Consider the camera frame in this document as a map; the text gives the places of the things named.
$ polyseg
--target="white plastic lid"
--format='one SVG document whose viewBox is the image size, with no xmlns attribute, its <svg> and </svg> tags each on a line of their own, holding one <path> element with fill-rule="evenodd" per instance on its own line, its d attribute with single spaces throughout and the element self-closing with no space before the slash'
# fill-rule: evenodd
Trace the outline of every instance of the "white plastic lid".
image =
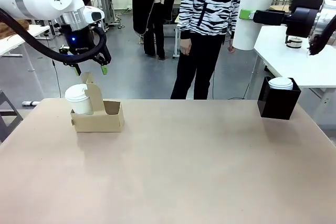
<svg viewBox="0 0 336 224">
<path fill-rule="evenodd" d="M 65 99 L 69 102 L 81 102 L 89 97 L 85 94 L 85 90 L 88 89 L 86 84 L 76 84 L 71 86 L 70 88 L 65 91 Z"/>
<path fill-rule="evenodd" d="M 293 87 L 293 82 L 291 79 L 286 78 L 286 77 L 277 77 L 274 79 L 271 79 L 268 84 L 272 88 L 280 88 L 280 89 L 285 89 L 285 88 L 290 88 Z"/>
</svg>

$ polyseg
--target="zebra striped shirt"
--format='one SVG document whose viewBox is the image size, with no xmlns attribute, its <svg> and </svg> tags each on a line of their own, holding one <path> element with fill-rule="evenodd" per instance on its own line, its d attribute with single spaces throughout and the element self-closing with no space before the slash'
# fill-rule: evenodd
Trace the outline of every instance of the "zebra striped shirt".
<svg viewBox="0 0 336 224">
<path fill-rule="evenodd" d="M 188 32 L 201 35 L 223 35 L 235 30 L 240 0 L 181 0 L 181 38 Z"/>
</svg>

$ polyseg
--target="gray metal frame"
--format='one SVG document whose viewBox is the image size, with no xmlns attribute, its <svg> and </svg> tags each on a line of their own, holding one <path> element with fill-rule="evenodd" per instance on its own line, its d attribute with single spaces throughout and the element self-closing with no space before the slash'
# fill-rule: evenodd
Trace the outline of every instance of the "gray metal frame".
<svg viewBox="0 0 336 224">
<path fill-rule="evenodd" d="M 11 132 L 20 124 L 23 120 L 22 116 L 17 112 L 16 108 L 7 98 L 5 93 L 0 90 L 0 105 L 7 102 L 13 111 L 0 111 L 0 142 L 4 142 L 5 139 L 11 134 Z M 15 119 L 10 123 L 9 126 L 6 125 L 3 120 L 3 116 L 16 116 Z"/>
</svg>

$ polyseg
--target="gray floor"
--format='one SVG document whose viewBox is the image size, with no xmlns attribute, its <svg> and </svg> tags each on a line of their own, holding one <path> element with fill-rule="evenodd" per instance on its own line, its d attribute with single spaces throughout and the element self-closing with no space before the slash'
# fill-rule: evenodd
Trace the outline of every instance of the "gray floor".
<svg viewBox="0 0 336 224">
<path fill-rule="evenodd" d="M 168 99 L 176 78 L 177 59 L 172 59 L 174 38 L 166 38 L 165 50 L 168 59 L 159 61 L 145 56 L 139 45 L 139 37 L 132 28 L 131 14 L 122 16 L 124 29 L 111 28 L 107 32 L 108 48 L 113 57 L 108 65 L 109 73 L 103 76 L 99 65 L 93 61 L 80 65 L 82 71 L 91 71 L 95 82 L 102 89 L 104 98 L 118 99 Z M 249 83 L 251 71 L 255 62 L 253 51 L 237 51 L 231 55 L 227 52 L 227 43 L 222 47 L 214 78 L 214 93 L 212 85 L 209 99 L 229 99 L 242 97 Z M 31 62 L 41 83 L 44 97 L 59 97 L 55 70 L 51 60 L 32 48 L 26 46 Z M 80 78 L 74 71 L 61 63 L 56 63 L 62 95 L 73 84 L 79 83 Z M 21 108 L 22 101 L 40 100 L 43 95 L 39 91 L 34 73 L 27 71 L 27 63 L 22 58 L 0 58 L 0 89 Z M 267 74 L 260 69 L 259 82 Z M 193 97 L 191 89 L 188 98 Z M 310 91 L 303 90 L 299 103 L 312 114 L 319 99 Z M 329 136 L 336 136 L 336 99 L 332 99 L 325 114 L 318 124 Z"/>
</svg>

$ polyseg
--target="brown tabletop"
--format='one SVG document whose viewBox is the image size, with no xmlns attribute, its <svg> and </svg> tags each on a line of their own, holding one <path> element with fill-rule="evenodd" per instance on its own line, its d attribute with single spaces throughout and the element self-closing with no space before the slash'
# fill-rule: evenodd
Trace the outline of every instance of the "brown tabletop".
<svg viewBox="0 0 336 224">
<path fill-rule="evenodd" d="M 46 99 L 0 145 L 0 223 L 335 223 L 336 150 L 299 106 L 122 101 L 122 133 L 76 133 Z"/>
</svg>

